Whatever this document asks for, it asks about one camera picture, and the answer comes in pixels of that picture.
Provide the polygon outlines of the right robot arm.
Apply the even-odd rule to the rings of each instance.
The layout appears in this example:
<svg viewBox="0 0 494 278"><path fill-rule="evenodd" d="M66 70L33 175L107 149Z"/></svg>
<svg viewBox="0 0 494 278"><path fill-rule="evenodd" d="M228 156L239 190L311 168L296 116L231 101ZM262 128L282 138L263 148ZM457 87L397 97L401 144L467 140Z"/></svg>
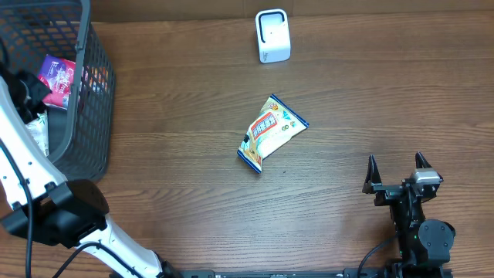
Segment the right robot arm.
<svg viewBox="0 0 494 278"><path fill-rule="evenodd" d="M415 169L399 185L384 185L375 156L369 157L362 192L375 195L376 206L387 206L395 227L395 235L374 247L357 268L360 277L364 264L378 250L394 240L400 257L385 263L375 277L451 277L443 266L451 259L450 250L456 236L455 228L444 221L427 219L422 204L436 197L443 177L427 162L421 152L415 154Z"/></svg>

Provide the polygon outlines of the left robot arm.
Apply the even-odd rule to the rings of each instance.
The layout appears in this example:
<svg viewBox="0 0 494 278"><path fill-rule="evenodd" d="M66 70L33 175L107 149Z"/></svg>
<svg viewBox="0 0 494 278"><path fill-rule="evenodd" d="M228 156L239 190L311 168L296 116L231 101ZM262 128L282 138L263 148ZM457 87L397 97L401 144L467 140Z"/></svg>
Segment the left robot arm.
<svg viewBox="0 0 494 278"><path fill-rule="evenodd" d="M1 219L26 240L25 275L32 276L34 243L89 253L122 277L177 277L171 264L136 243L110 217L102 192L89 180L69 180L41 152L26 125L40 102L40 81L1 67L1 184L11 212Z"/></svg>

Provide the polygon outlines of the yellow wipes package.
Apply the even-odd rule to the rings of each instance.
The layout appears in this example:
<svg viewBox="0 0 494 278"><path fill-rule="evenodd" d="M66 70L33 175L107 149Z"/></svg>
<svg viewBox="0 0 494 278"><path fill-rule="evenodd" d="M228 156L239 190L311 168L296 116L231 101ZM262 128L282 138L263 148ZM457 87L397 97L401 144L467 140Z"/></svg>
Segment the yellow wipes package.
<svg viewBox="0 0 494 278"><path fill-rule="evenodd" d="M260 174L263 160L308 126L306 120L272 94L262 106L259 116L250 124L237 155Z"/></svg>

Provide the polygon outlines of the white bottle gold cap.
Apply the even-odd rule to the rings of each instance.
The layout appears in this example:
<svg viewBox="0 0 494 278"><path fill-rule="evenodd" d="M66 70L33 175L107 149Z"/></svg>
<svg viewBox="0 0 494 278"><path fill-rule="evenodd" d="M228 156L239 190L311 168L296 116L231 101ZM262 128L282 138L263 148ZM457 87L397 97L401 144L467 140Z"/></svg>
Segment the white bottle gold cap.
<svg viewBox="0 0 494 278"><path fill-rule="evenodd" d="M45 111L38 118L26 124L26 128L45 156L49 155L48 114Z"/></svg>

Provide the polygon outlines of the purple red pad package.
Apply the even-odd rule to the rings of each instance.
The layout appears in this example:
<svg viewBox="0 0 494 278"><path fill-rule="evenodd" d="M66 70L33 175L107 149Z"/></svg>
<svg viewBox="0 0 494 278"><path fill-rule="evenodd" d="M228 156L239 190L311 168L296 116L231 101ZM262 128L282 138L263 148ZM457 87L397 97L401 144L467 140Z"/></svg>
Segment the purple red pad package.
<svg viewBox="0 0 494 278"><path fill-rule="evenodd" d="M47 106L68 109L69 96L76 63L67 59L46 55L38 74L38 79L50 89L43 98Z"/></svg>

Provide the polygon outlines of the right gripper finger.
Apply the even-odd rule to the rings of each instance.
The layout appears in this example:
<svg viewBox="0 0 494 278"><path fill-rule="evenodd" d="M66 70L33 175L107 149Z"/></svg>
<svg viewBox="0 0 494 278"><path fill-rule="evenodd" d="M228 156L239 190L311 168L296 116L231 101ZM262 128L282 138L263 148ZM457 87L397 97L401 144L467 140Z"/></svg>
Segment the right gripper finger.
<svg viewBox="0 0 494 278"><path fill-rule="evenodd" d="M371 154L368 160L367 175L364 181L362 192L365 194L375 193L375 188L382 186L382 180L377 168L375 156Z"/></svg>
<svg viewBox="0 0 494 278"><path fill-rule="evenodd" d="M428 163L428 161L425 159L424 155L418 151L415 156L415 167L417 169L422 169L422 168L432 168L432 166Z"/></svg>

